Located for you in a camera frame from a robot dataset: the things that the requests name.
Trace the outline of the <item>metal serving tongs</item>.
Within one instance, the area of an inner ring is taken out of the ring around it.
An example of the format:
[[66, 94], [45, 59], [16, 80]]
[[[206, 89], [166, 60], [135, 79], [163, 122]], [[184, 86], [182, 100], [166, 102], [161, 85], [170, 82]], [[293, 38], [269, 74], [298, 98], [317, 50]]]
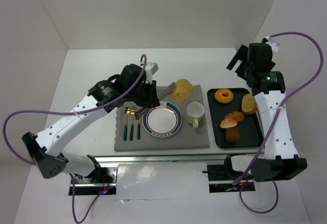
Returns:
[[[172, 94], [176, 90], [176, 83], [172, 82], [162, 93], [158, 95], [158, 100], [161, 101], [166, 96]], [[144, 114], [149, 112], [150, 108], [141, 108], [135, 113], [135, 119], [139, 120]]]

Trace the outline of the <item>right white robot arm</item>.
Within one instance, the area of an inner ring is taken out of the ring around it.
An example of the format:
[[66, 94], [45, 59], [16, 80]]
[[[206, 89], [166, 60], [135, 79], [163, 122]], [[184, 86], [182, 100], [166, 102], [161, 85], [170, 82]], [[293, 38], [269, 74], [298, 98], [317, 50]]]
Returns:
[[299, 156], [292, 140], [284, 102], [284, 77], [273, 70], [274, 49], [278, 49], [274, 42], [241, 45], [227, 66], [232, 70], [240, 63], [236, 74], [251, 89], [265, 136], [260, 146], [264, 150], [263, 158], [230, 156], [230, 168], [251, 175], [257, 182], [290, 180], [307, 168], [306, 159]]

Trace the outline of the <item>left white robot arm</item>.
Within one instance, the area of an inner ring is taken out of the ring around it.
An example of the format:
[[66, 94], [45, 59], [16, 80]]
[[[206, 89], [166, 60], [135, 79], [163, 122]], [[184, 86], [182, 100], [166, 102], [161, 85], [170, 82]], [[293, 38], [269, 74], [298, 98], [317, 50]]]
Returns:
[[42, 176], [50, 179], [64, 172], [94, 182], [107, 173], [93, 156], [69, 157], [63, 155], [62, 150], [93, 122], [125, 102], [133, 102], [144, 108], [158, 106], [156, 81], [152, 79], [157, 70], [156, 63], [126, 65], [121, 74], [99, 81], [90, 88], [82, 101], [71, 110], [70, 116], [61, 118], [37, 134], [24, 134], [22, 140]]

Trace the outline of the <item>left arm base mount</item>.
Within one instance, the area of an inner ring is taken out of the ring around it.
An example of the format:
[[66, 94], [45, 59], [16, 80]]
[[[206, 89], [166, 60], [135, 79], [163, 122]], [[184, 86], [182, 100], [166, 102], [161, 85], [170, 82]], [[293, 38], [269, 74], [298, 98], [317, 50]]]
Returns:
[[103, 166], [96, 178], [73, 174], [75, 195], [116, 195], [118, 165]]

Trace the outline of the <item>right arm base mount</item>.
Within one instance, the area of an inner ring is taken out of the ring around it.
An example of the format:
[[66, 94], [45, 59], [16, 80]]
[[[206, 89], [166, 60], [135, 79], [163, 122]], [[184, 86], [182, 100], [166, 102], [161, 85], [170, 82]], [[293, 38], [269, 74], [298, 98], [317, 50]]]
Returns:
[[241, 171], [235, 171], [231, 165], [231, 155], [227, 155], [222, 163], [212, 163], [207, 165], [202, 171], [207, 175], [210, 193], [227, 193], [243, 191], [255, 191], [255, 185], [252, 176], [248, 175], [237, 185], [232, 182], [242, 175]]

